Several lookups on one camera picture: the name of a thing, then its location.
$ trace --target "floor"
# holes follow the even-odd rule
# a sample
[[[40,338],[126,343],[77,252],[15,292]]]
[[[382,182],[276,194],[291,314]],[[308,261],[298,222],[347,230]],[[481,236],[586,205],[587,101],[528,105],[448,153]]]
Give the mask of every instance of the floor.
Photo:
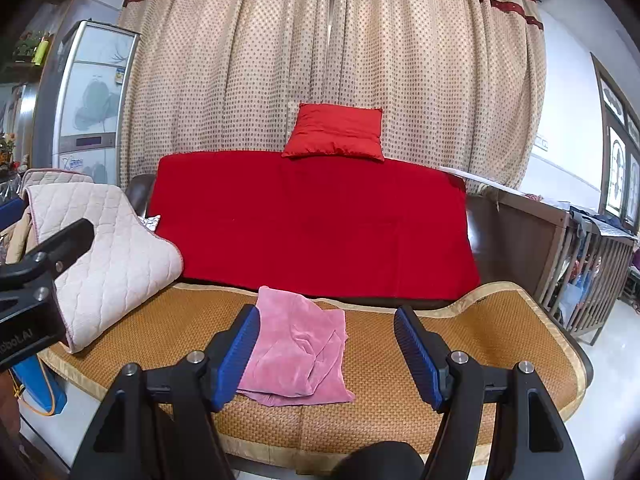
[[[610,480],[640,442],[640,315],[617,301],[597,343],[583,345],[594,368],[593,383],[578,411],[567,422],[586,480]],[[70,465],[98,402],[66,384],[68,403],[59,415],[39,416],[21,407],[33,429]],[[23,433],[48,456],[53,453],[23,423]],[[232,458],[239,480],[311,479],[293,472]],[[469,478],[484,478],[486,467],[472,468]]]

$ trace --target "red pillow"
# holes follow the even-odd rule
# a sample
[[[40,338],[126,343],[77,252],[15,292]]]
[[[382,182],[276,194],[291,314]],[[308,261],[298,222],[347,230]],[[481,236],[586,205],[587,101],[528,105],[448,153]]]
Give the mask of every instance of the red pillow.
[[[384,162],[381,122],[382,108],[300,103],[282,156],[346,155]]]

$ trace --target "bamboo seat mat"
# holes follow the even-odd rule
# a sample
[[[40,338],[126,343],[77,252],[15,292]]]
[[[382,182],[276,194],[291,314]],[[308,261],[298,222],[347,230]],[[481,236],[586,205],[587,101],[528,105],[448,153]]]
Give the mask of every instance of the bamboo seat mat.
[[[203,349],[228,328],[256,294],[235,288],[178,284],[157,294],[77,354],[60,344],[40,353],[57,373],[101,399],[120,368],[174,364]],[[215,415],[227,452],[300,473],[329,471],[345,454],[382,440],[411,444],[423,457],[440,415],[420,400],[396,344],[393,310],[316,300],[346,311],[342,371],[354,403],[268,408],[236,395]],[[511,368],[532,361],[562,418],[584,397],[586,374],[578,355],[519,286],[482,285],[452,305],[417,312],[427,330],[480,364]],[[485,405],[474,463],[485,463],[493,434],[494,405]]]

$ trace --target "red blanket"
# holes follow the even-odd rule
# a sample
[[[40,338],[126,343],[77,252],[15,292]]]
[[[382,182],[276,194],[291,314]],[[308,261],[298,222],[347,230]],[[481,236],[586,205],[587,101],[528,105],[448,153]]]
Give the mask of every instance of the red blanket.
[[[465,188],[415,164],[275,152],[165,156],[148,208],[184,276],[308,296],[457,300],[479,285]]]

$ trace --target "pink towel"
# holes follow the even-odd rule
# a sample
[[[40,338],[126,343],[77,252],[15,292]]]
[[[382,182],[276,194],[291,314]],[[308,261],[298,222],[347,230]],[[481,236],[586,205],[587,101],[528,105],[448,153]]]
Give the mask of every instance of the pink towel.
[[[351,402],[342,356],[344,311],[322,310],[300,294],[260,287],[260,334],[238,392],[265,406]]]

